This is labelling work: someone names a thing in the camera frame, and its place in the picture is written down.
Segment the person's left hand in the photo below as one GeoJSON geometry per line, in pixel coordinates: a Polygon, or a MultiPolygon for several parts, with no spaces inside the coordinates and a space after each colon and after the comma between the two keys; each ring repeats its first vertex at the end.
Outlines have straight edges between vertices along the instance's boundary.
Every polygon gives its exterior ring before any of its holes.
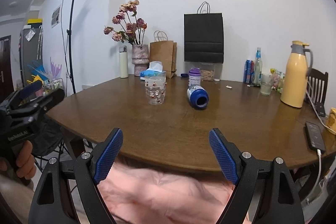
{"type": "Polygon", "coordinates": [[[32,143],[29,140],[25,141],[16,159],[18,169],[15,172],[19,178],[30,180],[36,174],[37,168],[35,166],[34,157],[31,154],[32,151],[32,143]]]}

